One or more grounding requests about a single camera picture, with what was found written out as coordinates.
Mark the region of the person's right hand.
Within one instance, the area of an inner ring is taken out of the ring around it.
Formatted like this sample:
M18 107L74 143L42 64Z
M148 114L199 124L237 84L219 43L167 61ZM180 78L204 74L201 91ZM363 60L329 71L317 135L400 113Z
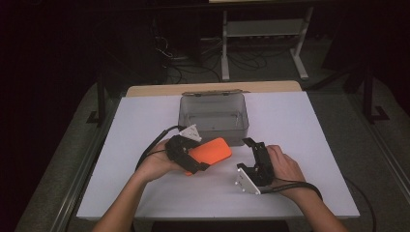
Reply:
M267 151L276 176L271 183L272 188L306 180L299 164L286 155L279 145L268 145Z

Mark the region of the transparent grey plastic box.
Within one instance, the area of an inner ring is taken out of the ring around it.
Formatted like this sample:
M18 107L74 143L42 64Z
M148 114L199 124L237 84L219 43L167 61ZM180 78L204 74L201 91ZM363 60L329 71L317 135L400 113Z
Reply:
M243 146L249 129L245 96L241 90L185 93L178 125L196 125L202 142L221 137L230 147Z

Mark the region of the light wooden table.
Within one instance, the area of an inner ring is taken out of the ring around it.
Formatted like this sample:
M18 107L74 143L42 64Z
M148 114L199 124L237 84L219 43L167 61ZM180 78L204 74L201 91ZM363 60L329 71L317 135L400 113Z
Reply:
M251 93L301 92L297 81L253 81L132 86L126 97L179 96L186 92L242 90Z

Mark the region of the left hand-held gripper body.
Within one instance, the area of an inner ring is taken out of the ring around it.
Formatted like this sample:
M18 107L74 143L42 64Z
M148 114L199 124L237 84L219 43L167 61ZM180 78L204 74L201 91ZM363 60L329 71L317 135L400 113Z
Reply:
M165 143L165 151L168 158L171 161L176 162L186 171L188 169L189 162L194 160L194 158L190 156L190 150L188 149L188 144L191 141L195 140L186 138L182 135L173 135Z

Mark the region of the orange phone case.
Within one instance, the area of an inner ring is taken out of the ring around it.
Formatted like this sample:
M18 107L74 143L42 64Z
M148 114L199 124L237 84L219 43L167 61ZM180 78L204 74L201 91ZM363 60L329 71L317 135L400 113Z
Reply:
M191 157L198 162L209 163L210 166L230 158L231 155L230 147L221 137L206 142L197 148L190 149Z

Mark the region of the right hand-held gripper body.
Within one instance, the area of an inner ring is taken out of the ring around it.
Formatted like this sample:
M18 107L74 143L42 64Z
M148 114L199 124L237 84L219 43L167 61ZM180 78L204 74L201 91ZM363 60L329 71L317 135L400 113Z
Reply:
M242 168L237 168L237 177L235 185L241 189L242 192L250 194L264 194L266 190L261 188L269 186L274 179L274 168L266 149L266 153L261 156L253 154L255 159L254 172L246 172Z

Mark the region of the white metal table frame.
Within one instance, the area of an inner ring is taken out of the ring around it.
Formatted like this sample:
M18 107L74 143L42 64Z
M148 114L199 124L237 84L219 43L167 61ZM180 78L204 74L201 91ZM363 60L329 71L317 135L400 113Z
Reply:
M222 19L222 52L221 52L221 79L229 81L229 65L227 57L227 40L239 37L259 36L297 36L298 42L289 49L299 77L308 80L308 73L300 57L306 33L313 13L313 7L306 10L303 18L268 19L268 20L228 20L227 11L223 12Z

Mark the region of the grey metal rail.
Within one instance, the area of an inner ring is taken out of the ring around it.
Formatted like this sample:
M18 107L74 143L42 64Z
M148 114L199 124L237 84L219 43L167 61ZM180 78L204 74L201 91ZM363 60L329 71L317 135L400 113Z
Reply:
M62 199L56 205L57 213L48 232L67 232L83 189L88 185L89 176L100 155L119 101L107 99L104 104L106 109L102 122L97 120L87 123L87 116L93 118L98 115L98 109L92 108L97 103L82 102L61 141L61 147L53 160L52 176L53 183L59 184L59 195Z
M359 118L382 153L382 157L410 202L410 121L389 107L381 105L365 109L361 97L348 97Z

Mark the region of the person's left hand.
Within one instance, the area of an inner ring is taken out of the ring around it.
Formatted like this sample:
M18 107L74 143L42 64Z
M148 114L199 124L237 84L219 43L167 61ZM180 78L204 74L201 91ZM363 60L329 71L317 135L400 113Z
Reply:
M165 151L166 142L167 140L164 140L156 145L136 169L135 175L145 183L157 180L170 171L183 171L180 165L168 158Z

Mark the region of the black metal stand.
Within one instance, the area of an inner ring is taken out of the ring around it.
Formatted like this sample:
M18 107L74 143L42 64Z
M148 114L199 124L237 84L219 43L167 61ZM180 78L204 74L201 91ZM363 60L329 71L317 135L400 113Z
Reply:
M376 121L389 120L389 116L381 106L374 106L373 102L373 75L369 64L365 65L363 112L366 119L374 124Z
M105 99L105 86L104 77L100 73L97 79L97 102L98 108L92 111L87 119L88 124L96 124L99 128L106 116L106 99Z

